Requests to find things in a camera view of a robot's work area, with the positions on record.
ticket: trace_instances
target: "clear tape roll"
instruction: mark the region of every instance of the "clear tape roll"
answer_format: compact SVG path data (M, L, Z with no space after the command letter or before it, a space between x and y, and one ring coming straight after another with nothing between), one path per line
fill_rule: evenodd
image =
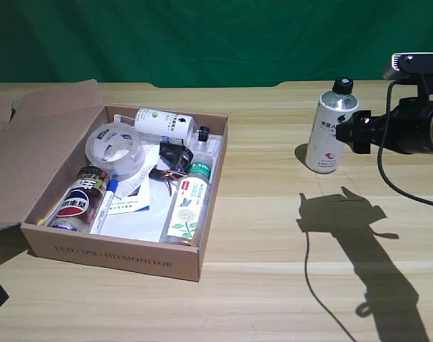
M135 175L145 160L138 133L125 123L100 126L87 139L85 153L92 165L118 180Z

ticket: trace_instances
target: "soda can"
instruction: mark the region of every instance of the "soda can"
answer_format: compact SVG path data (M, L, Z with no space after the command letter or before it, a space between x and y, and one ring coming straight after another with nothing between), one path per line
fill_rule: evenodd
M104 170L94 166L81 168L50 227L89 232L108 183Z

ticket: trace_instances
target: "bottle cap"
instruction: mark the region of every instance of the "bottle cap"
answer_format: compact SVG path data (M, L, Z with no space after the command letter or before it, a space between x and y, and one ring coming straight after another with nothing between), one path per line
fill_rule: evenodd
M210 128L201 126L198 130L198 141L207 141L209 139Z
M348 95L353 91L353 80L348 77L339 77L333 83L332 91L337 94Z

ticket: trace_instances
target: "cardboard box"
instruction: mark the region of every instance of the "cardboard box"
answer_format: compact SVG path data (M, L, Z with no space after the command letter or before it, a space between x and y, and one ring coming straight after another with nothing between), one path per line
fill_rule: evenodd
M7 102L0 103L6 107ZM0 120L0 223L21 222L21 230L38 257L199 281L226 151L225 116L184 113L192 115L199 125L210 127L212 134L223 136L197 247L36 225L60 199L79 169L88 164L84 146L89 134L112 122L114 114L133 118L137 110L104 105L94 80L26 95L9 124L5 115Z

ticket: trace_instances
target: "green backdrop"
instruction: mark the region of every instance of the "green backdrop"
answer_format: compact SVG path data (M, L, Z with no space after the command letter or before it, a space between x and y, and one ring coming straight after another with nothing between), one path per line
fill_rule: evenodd
M433 51L433 0L0 0L0 82L377 79Z

